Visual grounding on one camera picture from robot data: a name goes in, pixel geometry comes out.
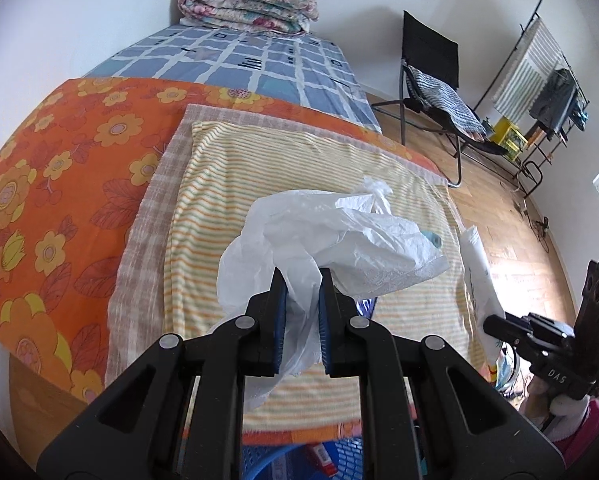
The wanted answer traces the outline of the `striped hanging towel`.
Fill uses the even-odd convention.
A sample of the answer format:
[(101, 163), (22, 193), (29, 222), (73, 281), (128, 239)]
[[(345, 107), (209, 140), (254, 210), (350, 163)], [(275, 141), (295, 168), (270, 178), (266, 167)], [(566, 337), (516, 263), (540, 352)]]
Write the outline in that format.
[(518, 125), (539, 96), (562, 57), (562, 49), (542, 18), (534, 18), (525, 30), (505, 70), (493, 107)]

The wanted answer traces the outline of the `white plastic bag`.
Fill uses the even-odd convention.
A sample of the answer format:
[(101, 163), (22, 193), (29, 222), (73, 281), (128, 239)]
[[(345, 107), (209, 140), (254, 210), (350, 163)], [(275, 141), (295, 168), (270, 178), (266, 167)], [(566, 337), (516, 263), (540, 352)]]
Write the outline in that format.
[(487, 364), (493, 366), (499, 359), (501, 341), (485, 332), (484, 323), (490, 315), (504, 318), (505, 311), (493, 286), (485, 247), (476, 226), (471, 226), (461, 234), (460, 252), (464, 282), (473, 304), (478, 338), (484, 348)]
[(288, 287), (281, 368), (299, 374), (319, 360), (321, 268), (354, 300), (373, 299), (436, 278), (449, 266), (413, 221), (392, 213), (392, 190), (366, 178), (352, 193), (290, 190), (255, 200), (241, 234), (219, 261), (217, 298), (229, 318), (270, 288), (274, 269)]

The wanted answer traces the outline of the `blue plastic basket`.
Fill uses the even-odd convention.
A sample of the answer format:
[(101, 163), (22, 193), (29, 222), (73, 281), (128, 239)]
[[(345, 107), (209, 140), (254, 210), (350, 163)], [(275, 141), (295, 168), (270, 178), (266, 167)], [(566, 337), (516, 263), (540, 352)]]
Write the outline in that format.
[(246, 380), (244, 479), (360, 479), (361, 434), (357, 382), (328, 378), (320, 361)]

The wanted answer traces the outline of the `blue hanging garment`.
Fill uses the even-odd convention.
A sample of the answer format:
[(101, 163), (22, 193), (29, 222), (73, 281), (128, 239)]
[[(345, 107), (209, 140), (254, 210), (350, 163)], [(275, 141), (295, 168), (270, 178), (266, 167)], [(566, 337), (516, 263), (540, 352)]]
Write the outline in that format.
[(572, 105), (571, 112), (569, 113), (569, 118), (571, 118), (572, 123), (580, 131), (585, 131), (587, 126), (589, 116), (586, 107), (586, 101), (576, 98)]

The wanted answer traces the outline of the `beige checked cloth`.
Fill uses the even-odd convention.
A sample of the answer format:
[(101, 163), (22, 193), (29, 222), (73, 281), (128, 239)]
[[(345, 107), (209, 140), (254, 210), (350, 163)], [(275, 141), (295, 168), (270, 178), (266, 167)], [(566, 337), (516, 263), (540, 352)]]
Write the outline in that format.
[(433, 185), (447, 185), (433, 164), (416, 162), (407, 149), (387, 136), (337, 119), (333, 126), (315, 126), (324, 114), (301, 107), (288, 117), (188, 104), (183, 118), (158, 162), (155, 174), (134, 220), (116, 276), (116, 288), (107, 308), (109, 352), (104, 385), (109, 386), (130, 364), (162, 335), (164, 319), (164, 258), (166, 240), (181, 179), (192, 152), (192, 125), (220, 120), (250, 126), (308, 132), (360, 146), (398, 160), (418, 177)]

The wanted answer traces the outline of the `dark hanging jacket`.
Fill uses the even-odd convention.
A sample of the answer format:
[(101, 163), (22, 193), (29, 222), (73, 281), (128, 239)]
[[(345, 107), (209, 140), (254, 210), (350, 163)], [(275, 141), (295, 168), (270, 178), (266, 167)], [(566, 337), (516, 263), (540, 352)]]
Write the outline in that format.
[(569, 116), (576, 91), (576, 81), (567, 68), (554, 70), (529, 110), (531, 118), (544, 132), (557, 133)]

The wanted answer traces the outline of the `blue checked mattress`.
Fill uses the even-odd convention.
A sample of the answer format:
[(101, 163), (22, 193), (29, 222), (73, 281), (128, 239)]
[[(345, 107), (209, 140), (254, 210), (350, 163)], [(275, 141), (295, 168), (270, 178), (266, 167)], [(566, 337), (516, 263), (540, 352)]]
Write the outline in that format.
[(208, 84), (237, 96), (256, 93), (382, 131), (342, 50), (313, 35), (171, 25), (121, 49), (88, 75)]

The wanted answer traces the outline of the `yellow crate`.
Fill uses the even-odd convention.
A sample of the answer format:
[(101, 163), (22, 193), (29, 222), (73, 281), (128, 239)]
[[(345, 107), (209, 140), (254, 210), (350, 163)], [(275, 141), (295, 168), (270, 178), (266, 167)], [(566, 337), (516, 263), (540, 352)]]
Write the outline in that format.
[(505, 117), (501, 117), (493, 127), (490, 140), (505, 149), (505, 158), (510, 162), (515, 162), (527, 147), (527, 140), (521, 130)]

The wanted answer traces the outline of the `folded floral quilt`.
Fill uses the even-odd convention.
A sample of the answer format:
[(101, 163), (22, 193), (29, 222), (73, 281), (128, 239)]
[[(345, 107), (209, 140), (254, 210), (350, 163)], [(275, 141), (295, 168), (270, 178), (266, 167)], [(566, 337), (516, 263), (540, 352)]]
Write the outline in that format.
[(189, 21), (241, 32), (303, 36), (320, 18), (317, 0), (178, 0)]

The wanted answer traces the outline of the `striped yellow towel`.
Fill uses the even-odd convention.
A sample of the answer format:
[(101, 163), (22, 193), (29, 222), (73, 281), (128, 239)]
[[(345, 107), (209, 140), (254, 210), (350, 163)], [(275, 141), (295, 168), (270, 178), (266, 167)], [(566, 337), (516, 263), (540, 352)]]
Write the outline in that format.
[(202, 120), (174, 206), (164, 263), (164, 322), (192, 338), (244, 313), (270, 287), (288, 286), (281, 372), (246, 384), (252, 441), (352, 434), (360, 420), (352, 379), (320, 364), (320, 270), (393, 333), (444, 337), (484, 362), (464, 284), (463, 229), (440, 185), (374, 146), (331, 134)]

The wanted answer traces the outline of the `black clothes rack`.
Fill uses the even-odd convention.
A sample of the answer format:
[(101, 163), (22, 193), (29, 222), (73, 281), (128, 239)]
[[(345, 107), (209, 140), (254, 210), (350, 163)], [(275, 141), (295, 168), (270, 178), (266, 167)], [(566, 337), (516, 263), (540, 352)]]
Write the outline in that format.
[(488, 102), (498, 114), (491, 140), (505, 151), (503, 162), (483, 165), (513, 185), (523, 200), (543, 182), (558, 148), (569, 145), (575, 129), (588, 122), (587, 98), (571, 63), (535, 6), (519, 38), (473, 106)]

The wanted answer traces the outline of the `orange floral blanket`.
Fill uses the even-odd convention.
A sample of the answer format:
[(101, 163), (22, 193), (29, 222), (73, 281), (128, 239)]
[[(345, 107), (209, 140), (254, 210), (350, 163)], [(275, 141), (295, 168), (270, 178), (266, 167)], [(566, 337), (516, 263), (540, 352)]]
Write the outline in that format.
[(302, 107), (208, 84), (74, 79), (0, 151), (0, 426), (26, 460), (105, 387), (121, 257), (188, 104), (280, 118)]

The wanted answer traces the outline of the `black folding chair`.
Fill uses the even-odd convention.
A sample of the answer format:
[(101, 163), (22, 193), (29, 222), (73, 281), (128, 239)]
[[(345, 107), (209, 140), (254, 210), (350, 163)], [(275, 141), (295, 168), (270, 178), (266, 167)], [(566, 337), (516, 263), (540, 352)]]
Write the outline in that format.
[(491, 140), (493, 126), (460, 98), (459, 75), (459, 44), (405, 12), (398, 96), (371, 104), (374, 112), (398, 120), (401, 142), (406, 141), (409, 126), (451, 141), (457, 178), (448, 183), (449, 188), (462, 184), (466, 148), (487, 155), (507, 154), (503, 146)]

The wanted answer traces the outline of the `checked cloth on chair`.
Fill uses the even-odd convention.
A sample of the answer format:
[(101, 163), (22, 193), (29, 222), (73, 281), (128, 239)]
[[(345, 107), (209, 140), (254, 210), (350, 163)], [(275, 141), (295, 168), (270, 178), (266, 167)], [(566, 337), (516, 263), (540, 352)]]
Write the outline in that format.
[(487, 140), (487, 132), (482, 123), (449, 84), (411, 65), (407, 66), (406, 71), (408, 92), (413, 99), (422, 103), (426, 112), (437, 110), (444, 113), (453, 128), (475, 142)]

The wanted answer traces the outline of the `light blue tube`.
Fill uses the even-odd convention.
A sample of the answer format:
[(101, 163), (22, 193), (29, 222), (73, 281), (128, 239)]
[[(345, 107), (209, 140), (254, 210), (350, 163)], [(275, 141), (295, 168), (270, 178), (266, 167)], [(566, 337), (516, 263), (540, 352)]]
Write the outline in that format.
[(431, 231), (423, 231), (422, 234), (433, 244), (434, 247), (441, 249), (443, 241), (439, 235)]

